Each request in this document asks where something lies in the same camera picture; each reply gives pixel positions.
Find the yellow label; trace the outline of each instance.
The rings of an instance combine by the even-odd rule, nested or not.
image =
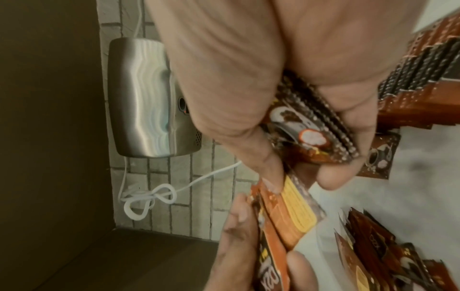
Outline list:
[[[368,278],[359,266],[356,266],[356,283],[358,285],[358,291],[370,291]]]
[[[299,193],[289,176],[286,177],[281,196],[286,203],[292,222],[299,231],[307,233],[316,225],[318,219],[315,213]]]

